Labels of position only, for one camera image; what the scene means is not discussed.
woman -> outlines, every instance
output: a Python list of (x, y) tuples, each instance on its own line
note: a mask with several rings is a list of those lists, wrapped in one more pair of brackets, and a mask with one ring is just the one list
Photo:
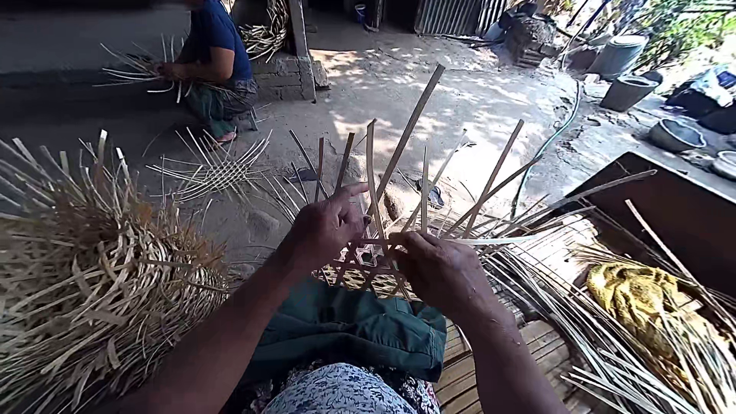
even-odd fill
[(258, 86), (248, 54), (230, 15), (219, 0), (185, 0), (192, 8), (189, 37), (173, 63), (158, 71), (171, 80), (201, 80), (186, 97), (195, 115), (224, 144), (236, 138), (236, 117), (255, 104)]

green hose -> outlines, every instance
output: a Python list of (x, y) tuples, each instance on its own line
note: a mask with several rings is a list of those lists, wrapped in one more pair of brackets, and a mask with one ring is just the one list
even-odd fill
[[(575, 118), (575, 115), (578, 113), (578, 108), (580, 108), (580, 98), (582, 95), (582, 87), (579, 80), (576, 80), (576, 85), (578, 87), (577, 93), (575, 94), (575, 105), (573, 106), (573, 112), (570, 114), (570, 117), (567, 118), (567, 121), (554, 133), (551, 137), (545, 141), (544, 144), (537, 150), (537, 153), (534, 154), (534, 157), (539, 157), (545, 149), (549, 146), (549, 144), (554, 141), (555, 138), (559, 136), (559, 134), (563, 133), (565, 129), (570, 126), (570, 123), (572, 123), (573, 119)], [(516, 191), (516, 195), (514, 196), (513, 201), (511, 202), (511, 220), (513, 220), (516, 217), (516, 208), (519, 204), (519, 196), (521, 195), (521, 190), (524, 188), (524, 185), (526, 184), (526, 180), (529, 178), (529, 170), (531, 170), (531, 166), (526, 169), (524, 172), (524, 176), (521, 178), (521, 184), (519, 184), (519, 189)]]

teal pants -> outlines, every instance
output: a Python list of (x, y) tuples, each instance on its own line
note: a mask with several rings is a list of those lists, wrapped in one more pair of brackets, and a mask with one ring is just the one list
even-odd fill
[(446, 337), (445, 318), (421, 302), (307, 281), (292, 290), (269, 322), (241, 381), (271, 379), (300, 363), (325, 359), (393, 367), (436, 382)]
[(237, 117), (255, 104), (258, 87), (254, 80), (237, 81), (227, 89), (214, 89), (201, 83), (191, 86), (186, 97), (192, 112), (219, 138), (236, 130)]

brick wall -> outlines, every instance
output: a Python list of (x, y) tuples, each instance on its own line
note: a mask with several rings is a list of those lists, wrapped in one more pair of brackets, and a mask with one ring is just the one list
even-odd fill
[(305, 90), (311, 78), (306, 83), (302, 81), (302, 77), (311, 77), (311, 70), (303, 70), (303, 66), (309, 64), (308, 59), (277, 53), (268, 63), (262, 59), (252, 62), (253, 78), (258, 84), (258, 100), (311, 100)]

dirt ground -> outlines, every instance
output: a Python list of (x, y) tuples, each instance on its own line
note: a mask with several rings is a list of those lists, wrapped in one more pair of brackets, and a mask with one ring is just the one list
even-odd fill
[[(480, 195), (519, 119), (525, 125), (497, 182), (531, 160), (572, 111), (577, 86), (569, 74), (551, 65), (537, 70), (516, 68), (509, 64), (503, 48), (474, 50), (457, 41), (390, 29), (369, 33), (330, 15), (314, 13), (310, 20), (317, 32), (308, 34), (308, 44), (314, 58), (325, 67), (331, 89), (318, 92), (316, 103), (259, 105), (259, 131), (242, 130), (231, 150), (242, 154), (270, 135), (270, 145), (256, 166), (267, 170), (271, 177), (290, 175), (291, 161), (297, 167), (306, 166), (289, 130), (300, 138), (313, 161), (319, 138), (324, 137), (324, 183), (331, 193), (347, 134), (354, 132), (362, 137), (372, 119), (377, 120), (374, 160), (380, 175), (438, 63), (445, 66), (445, 73), (414, 128), (398, 169), (409, 179), (420, 177), (426, 147), (429, 175), (433, 177), (460, 139), (475, 144), (454, 155), (439, 184), (442, 198), (454, 211), (466, 210)], [(201, 133), (184, 107), (174, 103), (173, 96), (148, 95), (146, 88), (56, 85), (38, 90), (0, 86), (0, 137), (20, 137), (28, 147), (45, 144), (52, 153), (72, 152), (79, 148), (80, 138), (95, 141), (99, 129), (104, 128), (141, 171), (140, 183), (146, 191), (160, 194), (160, 176), (145, 165), (160, 164), (162, 155), (192, 161), (194, 156), (174, 131), (184, 132), (185, 126), (191, 126), (193, 132)], [(545, 194), (551, 195), (549, 201), (562, 197), (625, 151), (668, 157), (642, 140), (651, 125), (667, 116), (657, 110), (656, 102), (618, 114), (597, 106), (602, 97), (599, 89), (586, 85), (588, 94), (575, 121), (531, 170), (522, 206)], [(721, 146), (727, 144), (720, 136), (706, 135), (706, 139)], [(363, 141), (353, 150), (346, 183), (365, 179), (364, 162)], [(691, 168), (682, 160), (673, 162)], [(705, 172), (693, 174), (712, 179)], [(509, 184), (487, 203), (488, 210), (495, 214), (508, 212), (518, 182)], [(163, 184), (169, 189), (177, 185), (168, 178)], [(314, 194), (312, 183), (307, 183), (307, 193)], [(398, 211), (408, 211), (419, 200), (398, 172), (392, 176), (388, 193)], [(207, 202), (190, 202), (183, 206), (183, 213), (203, 210)], [(216, 241), (227, 242), (230, 261), (262, 258), (269, 249), (250, 246), (276, 246), (289, 229), (284, 217), (270, 205), (258, 197), (251, 197), (250, 202), (234, 203), (216, 194), (208, 209), (203, 230)]]

